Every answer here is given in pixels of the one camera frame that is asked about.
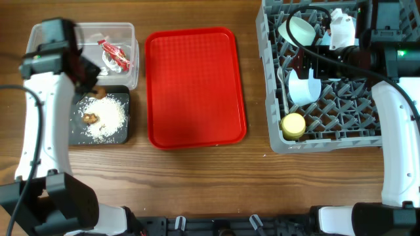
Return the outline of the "brown food scrap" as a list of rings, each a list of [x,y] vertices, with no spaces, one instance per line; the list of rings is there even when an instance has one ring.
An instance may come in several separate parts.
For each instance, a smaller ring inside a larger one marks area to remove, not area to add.
[[[99,118],[94,113],[84,113],[82,116],[82,121],[88,125],[92,125],[97,123]]]

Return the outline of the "white plastic spoon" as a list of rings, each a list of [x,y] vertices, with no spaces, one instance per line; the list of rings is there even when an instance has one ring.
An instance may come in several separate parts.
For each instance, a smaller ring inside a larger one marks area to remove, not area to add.
[[[288,99],[287,99],[287,92],[285,89],[285,82],[284,82],[284,71],[281,67],[277,70],[277,78],[280,82],[281,91],[282,91],[282,100],[283,100],[283,108],[286,115],[289,114],[289,105],[288,105]]]

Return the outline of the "black plastic tray bin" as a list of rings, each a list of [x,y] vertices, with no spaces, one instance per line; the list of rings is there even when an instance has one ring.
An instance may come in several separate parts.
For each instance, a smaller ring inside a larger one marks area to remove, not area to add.
[[[127,141],[129,89],[123,85],[108,85],[104,89],[104,98],[86,96],[71,106],[69,145],[123,144]]]

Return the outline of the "red plastic tray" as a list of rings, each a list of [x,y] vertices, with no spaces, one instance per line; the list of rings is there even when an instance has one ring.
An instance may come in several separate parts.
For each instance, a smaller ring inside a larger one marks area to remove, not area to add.
[[[148,139],[153,146],[198,148],[244,138],[247,123],[232,31],[158,31],[144,46]]]

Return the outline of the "spilled white rice pile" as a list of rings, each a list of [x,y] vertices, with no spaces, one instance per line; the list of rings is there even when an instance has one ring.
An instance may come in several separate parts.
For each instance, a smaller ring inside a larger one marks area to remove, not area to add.
[[[103,99],[86,98],[77,109],[77,118],[81,118],[80,135],[90,144],[118,143],[127,131],[127,94],[108,94]],[[88,125],[82,121],[84,113],[94,113],[99,121]]]

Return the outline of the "clear plastic bin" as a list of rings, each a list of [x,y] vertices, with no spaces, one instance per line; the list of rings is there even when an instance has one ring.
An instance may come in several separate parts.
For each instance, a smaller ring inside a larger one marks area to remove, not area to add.
[[[103,50],[100,40],[123,49],[130,61],[129,71],[117,73],[102,60]],[[135,28],[128,22],[75,23],[65,18],[53,18],[34,25],[31,30],[26,52],[36,52],[48,43],[62,43],[76,54],[82,55],[96,64],[101,72],[97,85],[123,85],[133,90],[138,84],[140,69],[140,49],[135,38]]]

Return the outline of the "yellow plastic cup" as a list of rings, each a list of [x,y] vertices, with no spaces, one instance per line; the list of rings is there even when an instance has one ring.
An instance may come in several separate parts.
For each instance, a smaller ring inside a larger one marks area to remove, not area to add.
[[[305,133],[305,118],[299,113],[290,113],[280,121],[280,129],[286,140],[297,140]]]

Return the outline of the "small light blue bowl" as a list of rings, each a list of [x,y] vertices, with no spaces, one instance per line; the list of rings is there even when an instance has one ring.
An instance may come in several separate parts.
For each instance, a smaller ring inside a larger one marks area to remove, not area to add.
[[[305,106],[316,102],[322,90],[320,79],[314,78],[314,70],[308,71],[308,79],[299,79],[297,72],[293,69],[288,79],[289,95],[297,106]]]

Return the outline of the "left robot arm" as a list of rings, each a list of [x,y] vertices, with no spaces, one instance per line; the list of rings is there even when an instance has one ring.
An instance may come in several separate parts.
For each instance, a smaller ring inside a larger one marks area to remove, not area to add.
[[[53,18],[41,27],[43,42],[20,65],[24,143],[14,182],[1,186],[1,206],[28,235],[133,234],[141,226],[131,212],[100,204],[70,167],[71,106],[95,91],[100,70],[83,57],[74,22]]]

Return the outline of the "green bowl with rice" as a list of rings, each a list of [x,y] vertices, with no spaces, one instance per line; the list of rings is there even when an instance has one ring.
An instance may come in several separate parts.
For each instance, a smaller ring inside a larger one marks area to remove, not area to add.
[[[310,46],[316,36],[314,28],[305,20],[293,16],[290,20],[289,29],[293,34],[294,38],[302,46]],[[286,30],[286,22],[282,23],[278,28],[279,34],[285,39],[288,43],[296,47],[296,44],[290,39]]]

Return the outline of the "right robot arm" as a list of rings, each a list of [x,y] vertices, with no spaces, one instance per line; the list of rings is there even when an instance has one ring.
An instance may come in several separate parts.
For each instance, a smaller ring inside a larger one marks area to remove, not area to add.
[[[419,43],[404,39],[401,9],[398,1],[361,1],[353,23],[358,45],[329,56],[299,46],[324,62],[326,78],[374,81],[384,162],[380,202],[314,206],[306,225],[310,234],[419,234]]]

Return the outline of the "grey dishwasher rack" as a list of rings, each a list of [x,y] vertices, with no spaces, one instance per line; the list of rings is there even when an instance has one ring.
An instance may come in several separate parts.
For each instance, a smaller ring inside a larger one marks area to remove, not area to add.
[[[302,6],[318,6],[329,11],[341,9],[356,16],[356,1],[270,1],[262,0],[255,20],[266,86],[266,116],[270,147],[276,153],[325,152],[334,149],[381,146],[381,127],[368,83],[365,79],[340,82],[322,81],[321,95],[314,103],[297,106],[289,95],[288,79],[298,50],[278,33],[289,13]],[[306,131],[296,141],[283,137],[280,121],[284,112],[282,91],[277,78],[281,67],[290,113],[306,120]]]

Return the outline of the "red snack wrapper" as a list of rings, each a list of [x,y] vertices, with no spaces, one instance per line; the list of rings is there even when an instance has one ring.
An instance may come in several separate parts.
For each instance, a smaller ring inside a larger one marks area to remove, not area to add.
[[[121,73],[122,71],[129,71],[130,61],[127,59],[123,49],[112,45],[107,40],[100,40],[98,44],[104,51],[102,54],[102,60],[112,71]]]

